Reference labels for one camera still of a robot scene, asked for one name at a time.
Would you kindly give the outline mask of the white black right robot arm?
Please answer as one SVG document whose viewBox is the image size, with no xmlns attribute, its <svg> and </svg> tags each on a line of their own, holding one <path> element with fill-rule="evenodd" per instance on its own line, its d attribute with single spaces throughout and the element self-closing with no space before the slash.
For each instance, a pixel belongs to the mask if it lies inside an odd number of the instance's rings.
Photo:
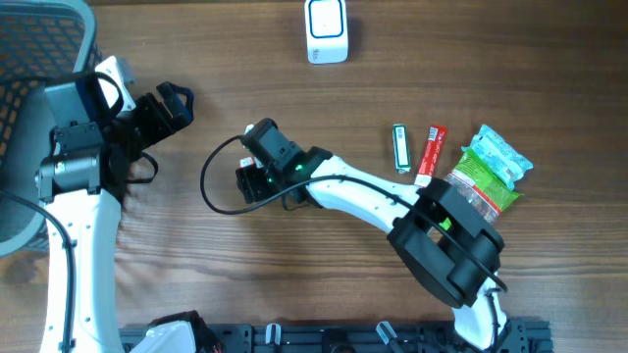
<svg viewBox="0 0 628 353">
<path fill-rule="evenodd" d="M 328 150 L 303 150 L 271 119 L 248 126 L 240 141 L 254 159 L 236 173 L 246 203 L 290 196 L 380 229 L 416 280 L 452 309 L 456 334 L 477 350 L 497 349 L 506 322 L 497 299 L 506 288 L 497 276 L 504 242 L 453 185 L 369 175 Z"/>
</svg>

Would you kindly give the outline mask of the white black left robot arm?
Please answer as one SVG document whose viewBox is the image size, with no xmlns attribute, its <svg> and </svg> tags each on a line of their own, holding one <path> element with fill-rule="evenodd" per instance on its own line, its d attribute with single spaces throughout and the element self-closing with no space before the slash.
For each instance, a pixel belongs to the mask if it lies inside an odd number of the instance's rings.
<svg viewBox="0 0 628 353">
<path fill-rule="evenodd" d="M 132 163 L 189 126 L 192 91 L 165 81 L 127 103 L 96 71 L 54 81 L 43 95 L 58 151 L 36 175 L 49 240 L 43 352 L 121 352 L 114 258 Z"/>
</svg>

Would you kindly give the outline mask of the dark green small box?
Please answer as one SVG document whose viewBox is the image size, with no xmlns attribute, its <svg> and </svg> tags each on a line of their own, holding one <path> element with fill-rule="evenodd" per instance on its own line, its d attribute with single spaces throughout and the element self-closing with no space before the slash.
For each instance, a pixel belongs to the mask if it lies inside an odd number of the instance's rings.
<svg viewBox="0 0 628 353">
<path fill-rule="evenodd" d="M 395 124 L 392 127 L 392 139 L 395 169 L 399 174 L 407 174 L 411 171 L 411 159 L 404 124 Z"/>
</svg>

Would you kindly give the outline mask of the teal tissue packet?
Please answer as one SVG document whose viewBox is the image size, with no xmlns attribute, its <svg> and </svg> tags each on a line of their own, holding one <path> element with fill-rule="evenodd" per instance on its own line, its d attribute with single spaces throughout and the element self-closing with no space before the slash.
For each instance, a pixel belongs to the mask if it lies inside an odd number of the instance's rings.
<svg viewBox="0 0 628 353">
<path fill-rule="evenodd" d="M 487 125 L 482 125 L 470 144 L 462 148 L 463 151 L 467 149 L 471 149 L 510 191 L 526 172 L 534 168 L 529 159 Z"/>
</svg>

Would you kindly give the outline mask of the orange small box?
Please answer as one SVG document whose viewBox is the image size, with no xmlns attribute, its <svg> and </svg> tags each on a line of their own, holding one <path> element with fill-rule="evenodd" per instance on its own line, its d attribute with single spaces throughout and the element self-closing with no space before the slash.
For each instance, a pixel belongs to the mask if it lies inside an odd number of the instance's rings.
<svg viewBox="0 0 628 353">
<path fill-rule="evenodd" d="M 252 157 L 246 157 L 246 158 L 243 158 L 243 159 L 241 159 L 239 161 L 239 165 L 242 168 L 246 168 L 246 167 L 249 167 L 249 166 L 255 166 L 256 162 L 255 162 L 255 160 Z"/>
</svg>

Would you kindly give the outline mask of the green gummy candy bag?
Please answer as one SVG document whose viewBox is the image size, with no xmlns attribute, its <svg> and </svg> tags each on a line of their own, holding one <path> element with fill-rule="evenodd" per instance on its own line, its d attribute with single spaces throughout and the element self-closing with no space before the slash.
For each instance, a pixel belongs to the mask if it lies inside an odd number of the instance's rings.
<svg viewBox="0 0 628 353">
<path fill-rule="evenodd" d="M 469 204 L 489 223 L 507 210 L 520 193 L 510 190 L 472 150 L 467 149 L 445 176 Z"/>
</svg>

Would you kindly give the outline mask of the red stick packet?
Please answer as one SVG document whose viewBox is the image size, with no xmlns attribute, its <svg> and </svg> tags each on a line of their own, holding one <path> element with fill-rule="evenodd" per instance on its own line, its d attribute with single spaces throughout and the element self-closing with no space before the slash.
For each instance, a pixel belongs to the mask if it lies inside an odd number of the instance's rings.
<svg viewBox="0 0 628 353">
<path fill-rule="evenodd" d="M 425 187 L 435 175 L 447 133 L 448 129 L 445 126 L 430 126 L 424 154 L 414 179 L 415 185 Z"/>
</svg>

